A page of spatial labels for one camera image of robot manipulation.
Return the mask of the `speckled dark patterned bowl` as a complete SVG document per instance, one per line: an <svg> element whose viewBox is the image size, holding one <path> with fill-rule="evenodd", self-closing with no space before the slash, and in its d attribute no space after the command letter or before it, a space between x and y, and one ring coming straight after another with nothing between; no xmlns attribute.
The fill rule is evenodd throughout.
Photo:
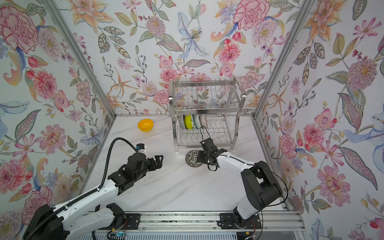
<svg viewBox="0 0 384 240"><path fill-rule="evenodd" d="M186 154L185 160L188 166L197 168L203 164L198 162L198 154L199 154L198 150L192 150Z"/></svg>

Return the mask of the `green leaf pattern bowl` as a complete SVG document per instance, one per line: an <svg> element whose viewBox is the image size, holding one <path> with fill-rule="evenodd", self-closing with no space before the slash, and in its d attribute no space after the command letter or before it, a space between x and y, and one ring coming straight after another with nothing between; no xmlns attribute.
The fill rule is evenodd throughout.
<svg viewBox="0 0 384 240"><path fill-rule="evenodd" d="M196 124L195 124L195 119L194 119L195 115L191 115L191 123L192 123L192 128L193 130L196 130L197 127L196 127Z"/></svg>

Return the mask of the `pale green glass bowl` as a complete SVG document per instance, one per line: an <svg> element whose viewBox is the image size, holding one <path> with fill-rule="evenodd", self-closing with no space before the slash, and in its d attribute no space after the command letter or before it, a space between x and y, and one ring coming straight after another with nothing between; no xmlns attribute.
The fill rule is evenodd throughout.
<svg viewBox="0 0 384 240"><path fill-rule="evenodd" d="M194 115L194 123L197 129L202 127L199 115Z"/></svg>

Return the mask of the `purple striped glass bowl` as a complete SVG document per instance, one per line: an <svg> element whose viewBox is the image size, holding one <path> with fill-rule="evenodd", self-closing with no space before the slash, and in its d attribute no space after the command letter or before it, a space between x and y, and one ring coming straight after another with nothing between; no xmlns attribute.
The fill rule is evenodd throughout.
<svg viewBox="0 0 384 240"><path fill-rule="evenodd" d="M208 128L206 115L204 114L199 115L199 119L200 119L201 127Z"/></svg>

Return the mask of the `lime green plastic bowl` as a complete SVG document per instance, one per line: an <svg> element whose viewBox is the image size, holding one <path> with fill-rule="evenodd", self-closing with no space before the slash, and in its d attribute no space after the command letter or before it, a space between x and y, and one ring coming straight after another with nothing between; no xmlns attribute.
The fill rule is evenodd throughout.
<svg viewBox="0 0 384 240"><path fill-rule="evenodd" d="M192 130L193 129L193 121L192 121L192 116L191 115L186 115L184 116L184 124L187 130Z"/></svg>

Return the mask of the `silver two-tier dish rack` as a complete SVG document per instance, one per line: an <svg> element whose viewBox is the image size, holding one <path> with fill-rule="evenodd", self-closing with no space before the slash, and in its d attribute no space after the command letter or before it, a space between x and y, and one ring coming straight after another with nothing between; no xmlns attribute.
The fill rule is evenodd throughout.
<svg viewBox="0 0 384 240"><path fill-rule="evenodd" d="M204 137L215 145L234 149L240 117L246 101L245 88L238 77L209 82L171 81L169 106L175 151L197 148ZM206 115L208 128L182 130L178 116Z"/></svg>

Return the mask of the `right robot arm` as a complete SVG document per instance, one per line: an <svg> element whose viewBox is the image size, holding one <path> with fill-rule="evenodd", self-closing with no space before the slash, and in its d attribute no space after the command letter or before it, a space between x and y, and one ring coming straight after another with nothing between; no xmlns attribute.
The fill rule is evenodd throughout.
<svg viewBox="0 0 384 240"><path fill-rule="evenodd" d="M243 181L246 194L233 211L234 221L239 227L242 228L253 215L283 196L277 175L266 162L254 163L235 157L225 149L218 149L211 138L201 141L201 146L197 162L209 169L214 166L214 171L224 168Z"/></svg>

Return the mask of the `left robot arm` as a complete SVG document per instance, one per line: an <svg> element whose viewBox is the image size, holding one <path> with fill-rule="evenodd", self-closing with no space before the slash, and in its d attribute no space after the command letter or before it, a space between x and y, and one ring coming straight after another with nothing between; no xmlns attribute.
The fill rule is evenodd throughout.
<svg viewBox="0 0 384 240"><path fill-rule="evenodd" d="M163 160L162 155L147 158L143 153L134 153L127 164L108 176L103 186L54 207L40 207L23 239L75 240L98 229L121 227L127 220L119 205L110 203L98 211L95 208L133 187L147 172L160 169Z"/></svg>

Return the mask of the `yellow plastic bowl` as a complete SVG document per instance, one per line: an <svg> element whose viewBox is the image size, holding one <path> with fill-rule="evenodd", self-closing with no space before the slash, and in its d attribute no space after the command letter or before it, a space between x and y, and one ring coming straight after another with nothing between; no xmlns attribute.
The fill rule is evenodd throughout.
<svg viewBox="0 0 384 240"><path fill-rule="evenodd" d="M142 132L149 132L153 129L153 127L154 127L154 122L151 119L143 119L138 123L138 128Z"/></svg>

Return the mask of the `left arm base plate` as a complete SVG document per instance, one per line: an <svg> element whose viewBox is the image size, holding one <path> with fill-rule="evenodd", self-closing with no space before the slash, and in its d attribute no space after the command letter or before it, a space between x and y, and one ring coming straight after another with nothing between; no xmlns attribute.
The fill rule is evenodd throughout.
<svg viewBox="0 0 384 240"><path fill-rule="evenodd" d="M141 214L125 214L115 217L113 222L99 230L138 230Z"/></svg>

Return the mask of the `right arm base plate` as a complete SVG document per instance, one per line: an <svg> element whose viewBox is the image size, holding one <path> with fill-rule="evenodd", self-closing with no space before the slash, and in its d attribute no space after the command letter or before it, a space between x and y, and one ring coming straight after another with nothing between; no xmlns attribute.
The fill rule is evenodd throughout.
<svg viewBox="0 0 384 240"><path fill-rule="evenodd" d="M221 213L217 225L222 230L259 230L262 228L262 222L258 215L252 215L244 220L235 213Z"/></svg>

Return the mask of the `aluminium mounting rail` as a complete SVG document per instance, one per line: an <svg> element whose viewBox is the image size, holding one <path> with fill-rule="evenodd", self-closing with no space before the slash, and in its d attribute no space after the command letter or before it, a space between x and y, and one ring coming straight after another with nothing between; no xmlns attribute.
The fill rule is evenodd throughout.
<svg viewBox="0 0 384 240"><path fill-rule="evenodd" d="M262 228L259 230L222 230L217 222L219 214L231 212L126 212L126 214L141 214L138 230L99 230L111 223L102 214L91 213L71 224L66 225L66 231L82 237L92 231L112 231L113 233L128 232L303 232L305 231L302 217L297 212L266 211L255 215L260 217Z"/></svg>

